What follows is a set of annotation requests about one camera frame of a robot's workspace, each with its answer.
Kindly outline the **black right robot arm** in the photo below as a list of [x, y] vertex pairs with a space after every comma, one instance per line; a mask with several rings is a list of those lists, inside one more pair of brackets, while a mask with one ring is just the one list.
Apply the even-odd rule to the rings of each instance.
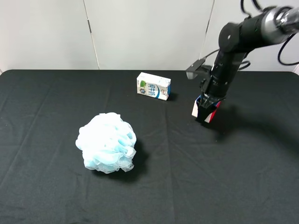
[[206, 58], [195, 61], [190, 73], [206, 72], [200, 83], [192, 115], [197, 121], [209, 123], [226, 98], [227, 91], [247, 55], [262, 47], [286, 45], [299, 32], [299, 10], [292, 7], [268, 7], [255, 17], [241, 23], [226, 24], [218, 38], [219, 49], [213, 66], [203, 67]]

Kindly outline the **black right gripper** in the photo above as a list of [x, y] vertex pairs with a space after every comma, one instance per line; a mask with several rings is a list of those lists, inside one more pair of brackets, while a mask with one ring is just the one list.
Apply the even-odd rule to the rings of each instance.
[[200, 84], [201, 94], [195, 101], [196, 118], [200, 123], [210, 123], [216, 108], [226, 99], [227, 91], [239, 69], [239, 63], [216, 63]]

